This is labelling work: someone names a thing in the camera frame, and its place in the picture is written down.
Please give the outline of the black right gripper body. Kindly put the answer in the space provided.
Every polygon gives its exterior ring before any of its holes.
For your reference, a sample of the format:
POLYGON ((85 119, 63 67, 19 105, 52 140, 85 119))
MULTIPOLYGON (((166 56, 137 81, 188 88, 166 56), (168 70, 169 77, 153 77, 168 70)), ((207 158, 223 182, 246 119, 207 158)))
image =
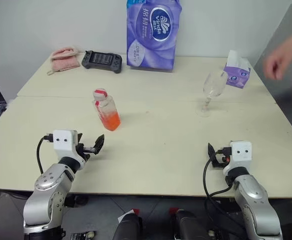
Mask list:
POLYGON ((231 147, 223 147, 213 154, 212 166, 224 168, 230 163, 231 147))

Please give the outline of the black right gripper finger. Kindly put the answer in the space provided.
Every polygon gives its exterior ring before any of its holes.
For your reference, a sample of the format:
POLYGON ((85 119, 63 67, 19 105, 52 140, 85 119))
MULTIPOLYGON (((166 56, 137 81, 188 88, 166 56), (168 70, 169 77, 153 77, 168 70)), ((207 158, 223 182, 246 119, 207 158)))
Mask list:
POLYGON ((208 145, 207 145, 207 151, 208 151, 209 159, 211 161, 215 161, 216 160, 215 150, 210 143, 208 143, 208 145))

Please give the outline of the person's bare hand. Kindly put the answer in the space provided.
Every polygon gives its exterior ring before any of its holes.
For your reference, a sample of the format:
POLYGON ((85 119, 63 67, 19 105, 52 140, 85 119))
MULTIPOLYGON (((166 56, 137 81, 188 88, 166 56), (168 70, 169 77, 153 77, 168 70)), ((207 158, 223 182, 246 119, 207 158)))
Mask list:
POLYGON ((292 36, 269 54, 264 60, 264 75, 271 80, 281 80, 292 62, 292 36))

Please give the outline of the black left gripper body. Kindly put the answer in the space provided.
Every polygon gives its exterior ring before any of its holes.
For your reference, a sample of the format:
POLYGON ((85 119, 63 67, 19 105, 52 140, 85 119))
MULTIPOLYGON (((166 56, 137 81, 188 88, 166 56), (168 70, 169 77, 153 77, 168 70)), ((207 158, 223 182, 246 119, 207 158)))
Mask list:
POLYGON ((97 154, 96 149, 94 147, 84 147, 83 143, 79 143, 77 145, 77 153, 85 161, 87 161, 91 157, 91 154, 94 154, 94 155, 97 154))

